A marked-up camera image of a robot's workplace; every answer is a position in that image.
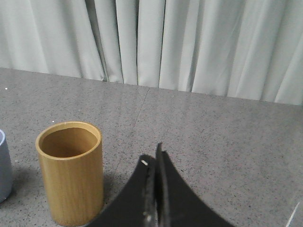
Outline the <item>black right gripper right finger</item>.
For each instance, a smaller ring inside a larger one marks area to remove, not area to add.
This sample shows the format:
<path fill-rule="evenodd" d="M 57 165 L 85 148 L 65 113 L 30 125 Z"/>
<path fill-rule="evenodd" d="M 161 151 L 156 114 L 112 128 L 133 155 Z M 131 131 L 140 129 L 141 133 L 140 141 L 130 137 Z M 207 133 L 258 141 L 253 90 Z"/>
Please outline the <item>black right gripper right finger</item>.
<path fill-rule="evenodd" d="M 162 143 L 156 149 L 156 201 L 160 227 L 231 227 L 180 176 Z"/>

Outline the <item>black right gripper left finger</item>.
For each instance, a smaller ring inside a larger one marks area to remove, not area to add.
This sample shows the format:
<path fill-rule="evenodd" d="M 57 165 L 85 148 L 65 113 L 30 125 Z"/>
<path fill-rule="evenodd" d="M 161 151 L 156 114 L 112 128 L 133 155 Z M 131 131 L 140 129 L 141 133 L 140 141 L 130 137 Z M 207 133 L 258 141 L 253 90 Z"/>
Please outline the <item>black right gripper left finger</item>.
<path fill-rule="evenodd" d="M 130 179 L 89 227 L 155 226 L 155 158 L 141 155 Z"/>

